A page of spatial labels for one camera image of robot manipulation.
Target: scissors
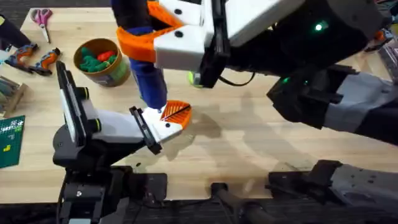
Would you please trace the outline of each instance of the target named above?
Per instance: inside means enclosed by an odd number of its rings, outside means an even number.
[[[30,18],[42,29],[43,35],[48,43],[51,42],[49,33],[47,32],[47,21],[51,15],[52,11],[50,9],[34,9],[30,14]]]

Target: cup of colorful objects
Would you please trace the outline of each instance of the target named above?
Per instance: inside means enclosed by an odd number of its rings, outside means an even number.
[[[112,40],[85,42],[76,50],[73,62],[89,79],[103,86],[119,86],[130,77],[129,67]]]

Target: orange tool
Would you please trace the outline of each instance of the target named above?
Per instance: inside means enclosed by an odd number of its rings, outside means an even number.
[[[15,53],[13,55],[10,55],[10,57],[7,58],[7,60],[5,60],[4,62],[6,62],[8,65],[10,65],[14,68],[17,68],[19,70],[22,70],[24,72],[33,73],[29,68],[27,68],[25,66],[25,63],[21,61],[21,58],[32,56],[32,54],[38,48],[39,47],[37,46],[37,44],[33,44],[33,43],[25,45],[25,46],[19,48],[18,50],[16,50]]]
[[[29,69],[35,73],[38,73],[39,75],[49,76],[52,74],[51,70],[49,69],[49,65],[56,62],[60,54],[60,49],[53,49],[49,53],[45,54],[40,59],[40,62],[37,62],[35,66],[29,66]]]

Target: screw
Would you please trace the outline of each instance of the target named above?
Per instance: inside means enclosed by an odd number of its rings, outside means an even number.
[[[182,14],[182,11],[181,11],[181,9],[175,9],[175,10],[174,10],[174,13],[176,13],[177,15],[181,15],[181,14]]]
[[[184,34],[181,31],[175,31],[174,35],[178,38],[181,38],[184,36]]]

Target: green led light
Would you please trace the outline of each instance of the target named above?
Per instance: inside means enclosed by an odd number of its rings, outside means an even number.
[[[290,80],[290,77],[285,78],[284,80],[282,80],[283,84],[286,84],[288,81]]]
[[[326,21],[321,21],[317,23],[314,27],[315,32],[320,32],[329,27],[329,24]]]
[[[317,24],[316,26],[315,26],[315,30],[316,31],[321,31],[322,30],[322,25],[321,24]]]

